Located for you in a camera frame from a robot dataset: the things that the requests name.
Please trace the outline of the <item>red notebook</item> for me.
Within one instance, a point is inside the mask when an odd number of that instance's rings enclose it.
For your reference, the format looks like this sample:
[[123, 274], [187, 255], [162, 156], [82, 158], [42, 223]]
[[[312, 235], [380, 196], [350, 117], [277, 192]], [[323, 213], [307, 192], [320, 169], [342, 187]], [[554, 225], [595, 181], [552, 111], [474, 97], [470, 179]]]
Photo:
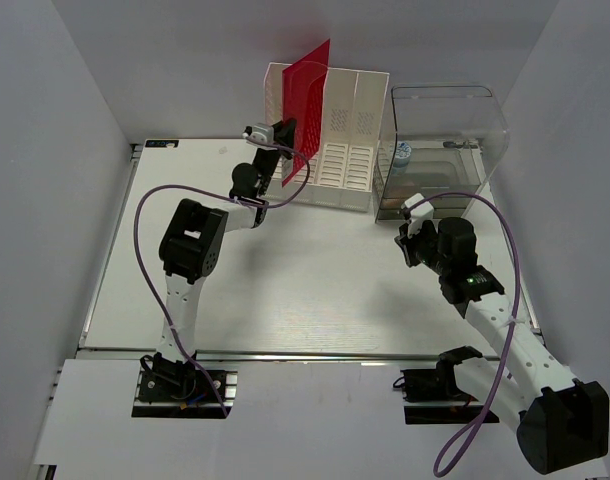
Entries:
[[283, 187], [319, 151], [330, 45], [327, 39], [282, 72], [282, 119], [296, 121], [293, 149], [306, 157], [283, 161]]

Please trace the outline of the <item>blue lidded jar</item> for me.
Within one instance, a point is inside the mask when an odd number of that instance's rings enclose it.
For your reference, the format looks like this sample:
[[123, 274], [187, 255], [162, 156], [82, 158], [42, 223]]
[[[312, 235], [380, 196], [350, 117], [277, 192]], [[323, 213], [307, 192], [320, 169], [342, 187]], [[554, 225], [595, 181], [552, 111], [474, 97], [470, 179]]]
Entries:
[[411, 162], [411, 156], [411, 145], [404, 141], [397, 142], [394, 148], [394, 154], [389, 174], [391, 176], [403, 175]]

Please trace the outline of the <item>clear acrylic storage box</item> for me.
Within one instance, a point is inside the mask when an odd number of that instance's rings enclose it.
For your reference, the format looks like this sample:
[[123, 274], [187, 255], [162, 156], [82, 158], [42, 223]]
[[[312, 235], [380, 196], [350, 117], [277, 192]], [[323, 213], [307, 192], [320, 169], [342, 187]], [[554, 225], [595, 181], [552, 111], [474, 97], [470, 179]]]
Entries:
[[[373, 173], [375, 220], [394, 221], [403, 202], [420, 193], [478, 194], [503, 158], [509, 128], [494, 91], [474, 83], [406, 84], [390, 88]], [[412, 147], [403, 175], [389, 174], [397, 142]]]

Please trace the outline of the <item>orange correction tape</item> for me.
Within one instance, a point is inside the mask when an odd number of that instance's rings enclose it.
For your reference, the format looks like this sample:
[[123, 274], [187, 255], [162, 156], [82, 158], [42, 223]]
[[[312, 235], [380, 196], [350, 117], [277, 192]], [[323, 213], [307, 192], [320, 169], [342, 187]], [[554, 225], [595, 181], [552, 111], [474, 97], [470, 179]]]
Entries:
[[398, 209], [403, 203], [400, 199], [385, 199], [382, 203], [382, 207], [386, 209]]

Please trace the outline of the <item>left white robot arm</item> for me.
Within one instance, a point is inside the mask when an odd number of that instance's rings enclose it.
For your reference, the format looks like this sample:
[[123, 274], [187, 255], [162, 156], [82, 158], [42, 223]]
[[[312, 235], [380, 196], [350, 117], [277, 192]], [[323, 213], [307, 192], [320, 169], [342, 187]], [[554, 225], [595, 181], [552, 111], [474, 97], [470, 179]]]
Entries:
[[209, 207], [192, 199], [179, 202], [161, 240], [158, 255], [166, 287], [162, 307], [164, 326], [156, 353], [141, 359], [145, 385], [143, 401], [185, 401], [207, 393], [218, 403], [220, 388], [197, 365], [195, 330], [198, 303], [205, 280], [217, 265], [227, 233], [262, 224], [269, 203], [264, 196], [281, 159], [294, 157], [297, 121], [248, 126], [243, 137], [257, 148], [250, 163], [236, 165], [232, 187], [222, 206]]

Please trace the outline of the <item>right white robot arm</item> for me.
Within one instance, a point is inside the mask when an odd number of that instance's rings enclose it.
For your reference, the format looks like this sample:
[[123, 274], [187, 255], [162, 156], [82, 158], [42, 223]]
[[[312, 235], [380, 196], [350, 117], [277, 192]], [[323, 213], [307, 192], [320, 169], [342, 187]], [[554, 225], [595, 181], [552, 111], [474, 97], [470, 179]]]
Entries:
[[489, 401], [542, 475], [606, 456], [607, 392], [596, 381], [579, 380], [513, 315], [504, 287], [478, 262], [473, 225], [462, 218], [407, 221], [395, 242], [408, 266], [437, 274], [446, 301], [499, 356], [493, 366], [469, 346], [441, 354], [438, 390], [451, 399], [469, 394]]

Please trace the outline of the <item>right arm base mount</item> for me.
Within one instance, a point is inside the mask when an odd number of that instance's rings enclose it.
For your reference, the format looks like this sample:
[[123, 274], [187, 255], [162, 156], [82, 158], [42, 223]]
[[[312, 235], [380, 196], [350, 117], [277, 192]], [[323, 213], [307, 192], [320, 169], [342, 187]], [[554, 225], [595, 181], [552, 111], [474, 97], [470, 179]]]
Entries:
[[471, 346], [439, 355], [432, 368], [402, 370], [392, 388], [402, 393], [406, 425], [466, 425], [482, 411], [476, 397], [459, 390], [454, 368], [465, 360], [482, 358]]

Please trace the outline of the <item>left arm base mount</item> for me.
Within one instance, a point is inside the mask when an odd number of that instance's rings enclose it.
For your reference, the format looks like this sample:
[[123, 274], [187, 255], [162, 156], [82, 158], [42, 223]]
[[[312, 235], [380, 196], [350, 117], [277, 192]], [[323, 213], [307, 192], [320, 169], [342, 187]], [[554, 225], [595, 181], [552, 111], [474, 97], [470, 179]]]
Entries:
[[208, 370], [211, 381], [190, 362], [161, 353], [139, 359], [133, 418], [223, 420], [235, 398], [236, 372]]

